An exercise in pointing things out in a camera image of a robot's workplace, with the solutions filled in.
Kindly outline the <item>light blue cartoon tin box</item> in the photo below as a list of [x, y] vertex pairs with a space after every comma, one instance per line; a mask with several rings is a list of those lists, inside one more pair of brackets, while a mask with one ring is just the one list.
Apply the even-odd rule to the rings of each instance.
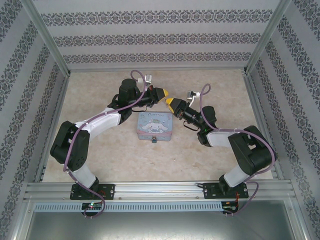
[[145, 111], [138, 114], [137, 136], [139, 140], [169, 142], [173, 133], [173, 115], [170, 112]]

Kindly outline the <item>grey metal sheet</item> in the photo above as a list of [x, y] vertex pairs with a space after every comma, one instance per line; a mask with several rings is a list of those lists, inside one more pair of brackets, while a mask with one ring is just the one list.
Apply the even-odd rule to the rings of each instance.
[[111, 212], [94, 219], [79, 213], [37, 212], [26, 240], [296, 240], [288, 221], [217, 212]]

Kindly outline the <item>aluminium side rail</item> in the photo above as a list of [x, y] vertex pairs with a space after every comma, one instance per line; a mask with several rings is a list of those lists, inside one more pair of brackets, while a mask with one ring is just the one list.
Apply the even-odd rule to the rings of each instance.
[[45, 168], [47, 166], [47, 162], [48, 162], [48, 159], [50, 156], [51, 146], [52, 146], [52, 143], [55, 139], [56, 128], [57, 128], [59, 118], [61, 115], [61, 111], [62, 111], [62, 107], [64, 104], [64, 100], [65, 100], [65, 96], [66, 96], [66, 92], [67, 92], [67, 88], [68, 88], [68, 84], [69, 84], [69, 80], [70, 80], [70, 75], [71, 75], [71, 73], [69, 72], [65, 76], [63, 83], [61, 84], [61, 87], [59, 89], [58, 98], [55, 103], [53, 115], [51, 116], [51, 119], [50, 119], [51, 122], [48, 127], [47, 135], [45, 138], [45, 143], [44, 143], [43, 148], [41, 150], [39, 162], [38, 162], [37, 168], [35, 170], [34, 178], [32, 180], [33, 183], [38, 183], [43, 180], [43, 175], [44, 175], [44, 172], [46, 171]]
[[[260, 104], [259, 97], [257, 95], [256, 89], [254, 87], [252, 78], [250, 75], [246, 74], [245, 71], [242, 73], [244, 84], [248, 93], [248, 97], [250, 100], [250, 104], [252, 106], [253, 114], [257, 123], [257, 127], [262, 133], [262, 135], [265, 137], [265, 139], [271, 144], [271, 147], [273, 147], [274, 150], [276, 150], [276, 147], [274, 146], [272, 136], [270, 135], [267, 122], [265, 119], [265, 115], [263, 112], [263, 109]], [[279, 165], [279, 158], [277, 158], [277, 161], [274, 163], [273, 167], [270, 169], [273, 179], [275, 180], [283, 180], [284, 176], [282, 174], [280, 165]]]

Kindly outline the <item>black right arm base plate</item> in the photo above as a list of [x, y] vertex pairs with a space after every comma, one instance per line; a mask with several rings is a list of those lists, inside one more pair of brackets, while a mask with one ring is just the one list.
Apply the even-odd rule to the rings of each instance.
[[240, 183], [235, 187], [222, 186], [218, 182], [207, 182], [202, 184], [205, 199], [247, 199], [249, 197], [248, 188], [245, 183]]

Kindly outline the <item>aluminium mounting rail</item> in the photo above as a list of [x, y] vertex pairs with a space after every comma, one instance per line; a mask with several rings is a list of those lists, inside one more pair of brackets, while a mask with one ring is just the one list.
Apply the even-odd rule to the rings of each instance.
[[[258, 191], [253, 198], [264, 200], [295, 200], [297, 195], [290, 180], [257, 180]], [[114, 201], [119, 202], [178, 202], [204, 200], [204, 190], [196, 181], [114, 182]], [[69, 202], [72, 182], [28, 183], [24, 201]]]

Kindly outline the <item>aluminium frame post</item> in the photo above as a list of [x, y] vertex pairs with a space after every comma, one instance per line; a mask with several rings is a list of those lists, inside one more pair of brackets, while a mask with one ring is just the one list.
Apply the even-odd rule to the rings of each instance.
[[40, 34], [41, 38], [43, 39], [44, 43], [48, 47], [51, 55], [53, 56], [55, 62], [57, 63], [59, 69], [61, 70], [62, 74], [65, 77], [70, 75], [70, 69], [63, 58], [54, 38], [52, 37], [48, 27], [46, 26], [41, 14], [38, 12], [33, 0], [20, 0], [22, 6], [25, 8], [28, 16], [32, 20], [33, 24], [35, 25], [38, 33]]
[[246, 76], [252, 72], [253, 67], [255, 66], [256, 62], [259, 60], [259, 57], [261, 56], [267, 43], [271, 39], [274, 31], [277, 28], [277, 25], [279, 24], [281, 18], [285, 14], [291, 1], [292, 0], [279, 0], [279, 3], [277, 5], [277, 7], [275, 8], [272, 16], [270, 17], [270, 20], [269, 20], [265, 30], [263, 31], [256, 47], [254, 48], [247, 64], [243, 68], [242, 74], [244, 76]]

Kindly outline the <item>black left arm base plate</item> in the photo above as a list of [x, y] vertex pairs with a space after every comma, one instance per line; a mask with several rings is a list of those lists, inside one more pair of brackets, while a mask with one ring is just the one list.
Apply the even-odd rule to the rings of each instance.
[[[96, 192], [103, 197], [104, 200], [113, 200], [115, 193], [114, 184], [102, 184], [99, 183], [96, 186], [90, 188], [92, 191]], [[73, 184], [70, 191], [69, 198], [71, 200], [100, 200], [101, 198], [88, 190], [85, 190], [83, 187], [78, 184]]]

